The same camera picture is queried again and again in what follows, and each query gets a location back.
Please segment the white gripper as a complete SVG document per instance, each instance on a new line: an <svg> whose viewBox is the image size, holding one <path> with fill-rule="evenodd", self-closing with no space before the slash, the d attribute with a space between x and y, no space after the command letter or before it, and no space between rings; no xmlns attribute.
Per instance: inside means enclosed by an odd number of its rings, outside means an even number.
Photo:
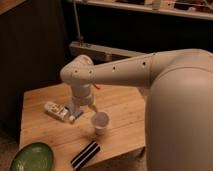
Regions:
<svg viewBox="0 0 213 171"><path fill-rule="evenodd" d="M98 112L96 105L92 104L94 102L94 95L90 87L72 88L72 101L74 103L72 113L80 110L80 106L86 105L95 113Z"/></svg>

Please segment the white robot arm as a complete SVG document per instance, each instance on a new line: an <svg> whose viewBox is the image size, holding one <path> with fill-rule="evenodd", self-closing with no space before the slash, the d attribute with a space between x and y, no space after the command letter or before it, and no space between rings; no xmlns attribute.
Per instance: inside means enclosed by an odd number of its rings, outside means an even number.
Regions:
<svg viewBox="0 0 213 171"><path fill-rule="evenodd" d="M80 55L60 71L75 104L93 84L147 87L147 171L213 171L213 53L182 49L95 65Z"/></svg>

